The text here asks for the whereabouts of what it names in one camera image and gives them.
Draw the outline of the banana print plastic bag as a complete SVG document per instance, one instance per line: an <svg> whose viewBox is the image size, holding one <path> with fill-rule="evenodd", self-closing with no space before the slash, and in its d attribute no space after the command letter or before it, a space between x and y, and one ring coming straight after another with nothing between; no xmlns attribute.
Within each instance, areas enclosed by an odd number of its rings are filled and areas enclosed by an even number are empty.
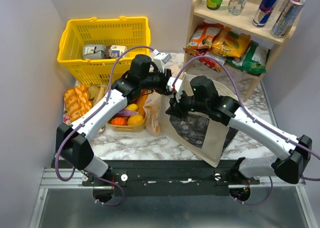
<svg viewBox="0 0 320 228"><path fill-rule="evenodd" d="M159 136L161 127L159 125L162 96L155 91L149 94L144 103L145 128L152 136Z"/></svg>

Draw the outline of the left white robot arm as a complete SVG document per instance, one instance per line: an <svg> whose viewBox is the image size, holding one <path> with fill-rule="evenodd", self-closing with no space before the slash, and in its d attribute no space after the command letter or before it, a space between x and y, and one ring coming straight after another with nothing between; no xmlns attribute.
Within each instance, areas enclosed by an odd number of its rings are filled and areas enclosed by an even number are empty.
<svg viewBox="0 0 320 228"><path fill-rule="evenodd" d="M136 55L129 70L111 84L97 105L71 125L61 123L58 126L55 157L62 157L76 170L106 178L110 167L94 154L91 140L103 125L138 98L142 90L172 94L174 78L172 72L165 68L170 59L171 55L164 52L154 57Z"/></svg>

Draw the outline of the blue red bull can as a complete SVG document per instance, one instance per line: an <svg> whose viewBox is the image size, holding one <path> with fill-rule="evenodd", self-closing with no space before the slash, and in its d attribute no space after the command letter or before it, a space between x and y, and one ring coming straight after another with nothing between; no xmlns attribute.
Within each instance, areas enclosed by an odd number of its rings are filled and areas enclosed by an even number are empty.
<svg viewBox="0 0 320 228"><path fill-rule="evenodd" d="M253 25L264 27L268 22L278 0L262 0L253 18Z"/></svg>

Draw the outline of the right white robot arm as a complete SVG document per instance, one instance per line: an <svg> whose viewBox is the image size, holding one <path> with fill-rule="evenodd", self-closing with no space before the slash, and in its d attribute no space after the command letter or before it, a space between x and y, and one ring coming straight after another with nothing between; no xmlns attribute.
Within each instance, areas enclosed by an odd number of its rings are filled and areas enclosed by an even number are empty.
<svg viewBox="0 0 320 228"><path fill-rule="evenodd" d="M193 94L187 95L181 79L169 78L166 88L173 98L166 114L178 118L190 112L205 114L215 122L247 134L273 153L269 157L239 158L230 172L233 178L277 176L289 184L299 182L310 161L311 138L291 135L259 119L236 99L219 95L213 81L204 75L194 77L190 86Z"/></svg>

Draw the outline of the silver red bull can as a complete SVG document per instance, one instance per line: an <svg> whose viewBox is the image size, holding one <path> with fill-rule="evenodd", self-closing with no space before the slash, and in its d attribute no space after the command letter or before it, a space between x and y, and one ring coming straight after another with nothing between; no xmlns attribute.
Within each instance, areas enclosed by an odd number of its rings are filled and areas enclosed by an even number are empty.
<svg viewBox="0 0 320 228"><path fill-rule="evenodd" d="M284 37L293 26L305 3L306 0L288 0L270 31L271 35L276 38Z"/></svg>

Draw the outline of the beige canvas tote bag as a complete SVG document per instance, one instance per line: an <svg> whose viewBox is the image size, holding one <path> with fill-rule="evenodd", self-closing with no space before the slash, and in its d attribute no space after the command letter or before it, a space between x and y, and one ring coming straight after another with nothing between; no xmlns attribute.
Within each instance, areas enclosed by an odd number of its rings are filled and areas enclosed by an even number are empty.
<svg viewBox="0 0 320 228"><path fill-rule="evenodd" d="M161 131L210 166L217 167L224 149L238 131L199 112L190 112L185 118L168 115L170 98L164 95L161 98L158 120Z"/></svg>

